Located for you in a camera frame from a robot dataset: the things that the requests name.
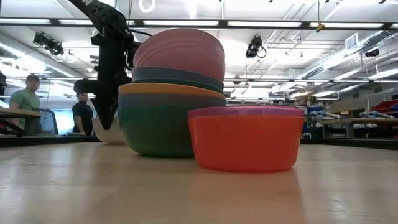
wall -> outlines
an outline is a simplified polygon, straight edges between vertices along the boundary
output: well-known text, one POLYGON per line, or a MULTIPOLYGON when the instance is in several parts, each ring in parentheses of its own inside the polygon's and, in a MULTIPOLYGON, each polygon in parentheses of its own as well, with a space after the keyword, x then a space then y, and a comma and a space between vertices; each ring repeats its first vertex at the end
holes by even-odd
MULTIPOLYGON (((398 88, 398 84, 396 83, 386 83, 383 84, 383 91, 386 91, 391 88, 398 88)), ((376 86, 373 86, 372 88, 369 89, 360 89, 359 90, 359 98, 353 97, 353 94, 358 92, 358 91, 352 91, 347 95, 343 95, 341 97, 341 100, 339 101, 334 101, 333 104, 330 106, 330 111, 332 113, 334 112, 339 112, 339 111, 349 111, 349 110, 356 110, 356 109, 361 109, 365 108, 365 110, 368 110, 368 95, 374 94, 373 89, 376 86)), ((386 95, 386 100, 390 100, 391 95, 388 94, 386 95)), ((376 95, 376 96, 370 96, 369 97, 369 104, 371 106, 376 106, 380 102, 384 100, 383 95, 376 95)))

baseball cap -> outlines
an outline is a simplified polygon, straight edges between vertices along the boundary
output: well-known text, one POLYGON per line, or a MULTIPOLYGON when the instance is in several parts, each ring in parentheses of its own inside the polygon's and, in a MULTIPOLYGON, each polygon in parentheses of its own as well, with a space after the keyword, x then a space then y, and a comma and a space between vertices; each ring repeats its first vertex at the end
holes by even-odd
POLYGON ((28 76, 26 77, 26 81, 28 81, 28 80, 34 80, 34 81, 40 82, 39 77, 38 77, 37 75, 33 75, 33 74, 28 75, 28 76))

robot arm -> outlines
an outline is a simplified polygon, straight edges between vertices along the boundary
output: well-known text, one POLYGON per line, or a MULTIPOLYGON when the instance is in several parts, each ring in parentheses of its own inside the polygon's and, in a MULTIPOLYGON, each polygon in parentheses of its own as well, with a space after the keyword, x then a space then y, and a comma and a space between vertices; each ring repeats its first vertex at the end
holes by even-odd
POLYGON ((96 95, 91 101, 104 129, 109 130, 117 108, 118 86, 131 82, 126 69, 132 67, 139 43, 134 42, 124 15, 112 6, 98 0, 69 1, 88 16, 99 32, 91 38, 91 43, 99 46, 97 80, 78 80, 73 89, 96 95))

plastic bowl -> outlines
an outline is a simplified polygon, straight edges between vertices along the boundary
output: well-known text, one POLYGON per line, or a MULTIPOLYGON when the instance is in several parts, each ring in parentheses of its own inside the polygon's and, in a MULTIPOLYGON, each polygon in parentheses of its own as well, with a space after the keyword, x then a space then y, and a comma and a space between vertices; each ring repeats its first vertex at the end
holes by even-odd
POLYGON ((206 116, 188 122, 200 166, 230 172, 277 172, 295 164, 304 118, 206 116))
POLYGON ((146 80, 149 78, 171 78, 176 80, 185 80, 189 82, 202 83, 204 85, 213 86, 221 91, 224 90, 224 83, 215 79, 202 75, 197 72, 190 72, 176 68, 167 67, 141 67, 135 68, 133 81, 146 80))
POLYGON ((220 115, 289 115, 304 117, 304 110, 289 106, 219 106, 188 112, 189 118, 220 115))
POLYGON ((175 78, 146 78, 142 80, 136 80, 132 81, 131 83, 167 83, 167 84, 178 84, 178 85, 186 85, 186 86, 193 86, 193 87, 198 87, 198 88, 203 88, 206 90, 211 90, 215 91, 217 93, 223 94, 224 91, 220 90, 216 87, 206 85, 203 83, 198 83, 198 82, 191 82, 191 81, 186 81, 186 80, 179 80, 175 78))
POLYGON ((128 146, 142 156, 193 157, 187 113, 220 103, 218 100, 191 100, 153 106, 148 103, 122 106, 118 108, 119 124, 128 146))
POLYGON ((134 68, 163 66, 198 72, 223 82, 225 52, 212 35, 196 29, 172 29, 146 40, 138 48, 134 68))
POLYGON ((212 96, 225 99, 225 96, 215 91, 197 88, 193 86, 166 84, 166 83, 130 83, 118 88, 119 94, 129 93, 163 93, 179 95, 212 96))
POLYGON ((177 94, 124 94, 118 96, 119 106, 182 106, 193 105, 199 107, 207 106, 225 106, 226 100, 209 97, 209 96, 192 96, 192 95, 177 95, 177 94))
POLYGON ((92 121, 94 133, 101 142, 112 145, 126 145, 126 140, 119 129, 117 118, 113 119, 111 129, 109 130, 104 130, 99 118, 93 118, 92 121))

desk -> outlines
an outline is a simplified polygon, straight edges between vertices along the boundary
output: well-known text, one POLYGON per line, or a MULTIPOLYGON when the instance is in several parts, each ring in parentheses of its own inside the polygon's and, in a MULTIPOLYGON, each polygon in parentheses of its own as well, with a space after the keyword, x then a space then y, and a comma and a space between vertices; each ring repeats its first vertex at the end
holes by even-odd
POLYGON ((347 138, 354 138, 354 124, 384 124, 384 125, 395 125, 398 124, 398 119, 374 119, 374 118, 345 118, 345 119, 334 119, 320 121, 323 125, 323 138, 326 138, 328 131, 325 126, 334 124, 347 124, 346 135, 347 138))
POLYGON ((4 223, 398 223, 398 152, 303 145, 293 170, 234 174, 81 143, 0 149, 4 223))
POLYGON ((40 112, 28 111, 21 109, 10 109, 0 107, 0 118, 25 118, 25 130, 11 125, 11 123, 4 123, 15 129, 19 134, 35 135, 35 120, 40 118, 40 112))

